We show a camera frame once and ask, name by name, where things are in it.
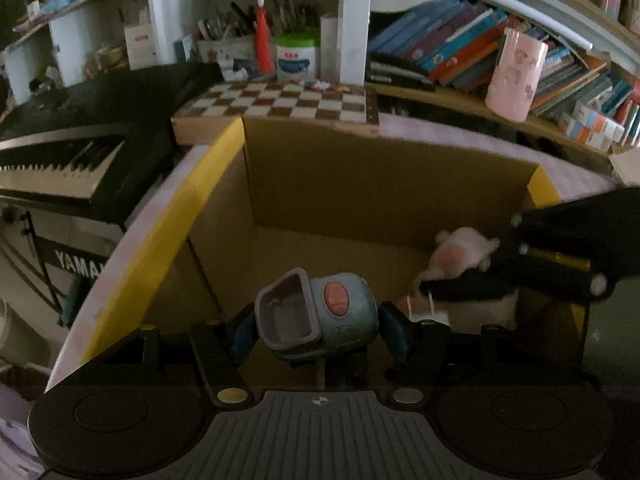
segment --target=purple book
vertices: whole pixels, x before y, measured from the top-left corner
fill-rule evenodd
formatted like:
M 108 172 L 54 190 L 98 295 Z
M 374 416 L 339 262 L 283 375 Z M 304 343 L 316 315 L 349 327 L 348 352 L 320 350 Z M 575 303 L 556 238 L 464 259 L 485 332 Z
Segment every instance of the purple book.
M 485 12 L 487 8 L 488 7 L 485 4 L 477 3 L 470 9 L 463 10 L 443 27 L 435 30 L 420 41 L 420 43 L 417 43 L 406 50 L 404 54 L 402 54 L 402 57 L 407 61 L 420 63 L 425 56 L 440 47 L 449 36 L 452 36 L 457 30 L 471 23 L 474 19 L 480 16 L 480 14 Z

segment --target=black circular plate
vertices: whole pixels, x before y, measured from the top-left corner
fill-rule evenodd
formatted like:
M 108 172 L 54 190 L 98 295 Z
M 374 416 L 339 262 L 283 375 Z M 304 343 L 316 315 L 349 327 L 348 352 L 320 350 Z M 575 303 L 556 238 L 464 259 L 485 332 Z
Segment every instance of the black circular plate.
M 511 478 L 558 478 L 587 468 L 604 452 L 612 424 L 596 391 L 532 365 L 497 365 L 448 388 L 431 413 L 456 454 Z
M 59 384 L 34 405 L 29 431 L 47 466 L 72 476 L 123 477 L 184 454 L 203 418 L 198 398 L 181 386 Z

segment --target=pink cup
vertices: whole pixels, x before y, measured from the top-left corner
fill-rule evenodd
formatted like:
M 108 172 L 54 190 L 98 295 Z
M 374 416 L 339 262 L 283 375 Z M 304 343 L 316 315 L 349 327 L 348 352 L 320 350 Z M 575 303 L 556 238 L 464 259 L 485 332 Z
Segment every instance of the pink cup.
M 522 123 L 536 94 L 548 46 L 513 28 L 504 33 L 507 38 L 485 102 L 501 117 Z

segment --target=pink plush toy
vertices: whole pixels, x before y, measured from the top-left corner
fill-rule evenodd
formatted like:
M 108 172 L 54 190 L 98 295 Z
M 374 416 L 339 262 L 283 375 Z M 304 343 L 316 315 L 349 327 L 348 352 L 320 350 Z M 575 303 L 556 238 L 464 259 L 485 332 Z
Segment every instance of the pink plush toy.
M 462 227 L 453 234 L 439 232 L 436 243 L 429 268 L 412 281 L 411 292 L 396 303 L 398 309 L 412 321 L 434 319 L 448 324 L 454 332 L 479 333 L 484 324 L 500 324 L 513 330 L 517 294 L 498 301 L 444 303 L 431 301 L 418 290 L 420 282 L 452 280 L 477 267 L 498 248 L 500 241 L 487 240 L 475 229 Z

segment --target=ribbed gray surface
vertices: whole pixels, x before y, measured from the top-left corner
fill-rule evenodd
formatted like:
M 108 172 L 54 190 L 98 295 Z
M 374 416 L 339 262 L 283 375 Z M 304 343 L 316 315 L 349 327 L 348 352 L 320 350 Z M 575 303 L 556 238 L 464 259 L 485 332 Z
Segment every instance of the ribbed gray surface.
M 62 480 L 57 474 L 47 480 Z M 218 415 L 186 456 L 141 480 L 498 480 L 462 462 L 427 420 L 372 392 L 267 392 Z M 571 480 L 596 480 L 593 472 Z

